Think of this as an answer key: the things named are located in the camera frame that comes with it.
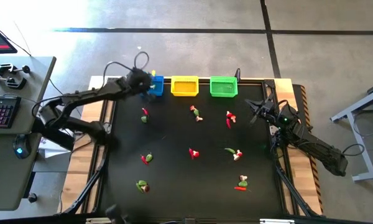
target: blue basket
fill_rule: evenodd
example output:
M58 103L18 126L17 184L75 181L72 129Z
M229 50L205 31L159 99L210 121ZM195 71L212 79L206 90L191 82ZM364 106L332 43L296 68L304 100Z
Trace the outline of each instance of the blue basket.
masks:
M164 86L164 77L163 76L154 76L152 77L152 85L155 85L155 88L151 88L148 93L155 94L156 96L163 95L163 86Z

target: yellow basket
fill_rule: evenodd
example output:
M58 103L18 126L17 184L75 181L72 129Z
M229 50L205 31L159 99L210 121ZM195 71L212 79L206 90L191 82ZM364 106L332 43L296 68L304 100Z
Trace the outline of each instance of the yellow basket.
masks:
M199 77L173 76L172 93L174 96L196 96L199 93Z

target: rgb keyboard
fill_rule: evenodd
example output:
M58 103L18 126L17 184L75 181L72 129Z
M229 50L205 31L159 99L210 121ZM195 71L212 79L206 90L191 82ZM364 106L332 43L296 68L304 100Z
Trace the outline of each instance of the rgb keyboard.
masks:
M0 128L11 128L20 102L18 96L0 96Z

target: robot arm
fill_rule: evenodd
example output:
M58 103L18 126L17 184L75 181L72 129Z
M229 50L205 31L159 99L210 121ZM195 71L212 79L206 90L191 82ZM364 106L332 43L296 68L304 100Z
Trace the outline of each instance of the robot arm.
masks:
M253 123L257 117L266 119L278 128L275 135L279 141L286 146L291 144L301 149L321 161L333 175L344 177L348 161L341 151L312 135L308 128L299 122L297 111L289 104L277 112L277 105L272 101L273 97L271 94L264 101L246 100L254 114L251 122Z
M135 94L147 94L152 83L151 74L133 68L127 78L121 77L107 82L100 89L67 93L49 101L40 109L40 117L46 129L70 129L90 135L97 144L106 142L106 130L99 121L86 122L72 118L70 113L77 107L101 100L121 100Z

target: floor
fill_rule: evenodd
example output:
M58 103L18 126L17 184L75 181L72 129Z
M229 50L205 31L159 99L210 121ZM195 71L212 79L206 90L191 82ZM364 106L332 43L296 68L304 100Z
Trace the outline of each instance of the floor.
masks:
M5 3L12 7L4 16ZM291 78L306 87L313 134L340 149L355 143L351 128L329 117L373 86L373 0L0 1L0 29L25 47L17 27L33 55L57 57L52 80L64 92L87 89L108 61L131 66L140 49L150 55L147 69L166 76L234 75L239 67L242 77ZM56 94L49 86L46 97ZM326 216L373 222L373 180L351 179L365 171L359 156L349 158L346 177L319 165ZM39 173L32 186L39 202L23 201L0 219L55 213L64 178Z

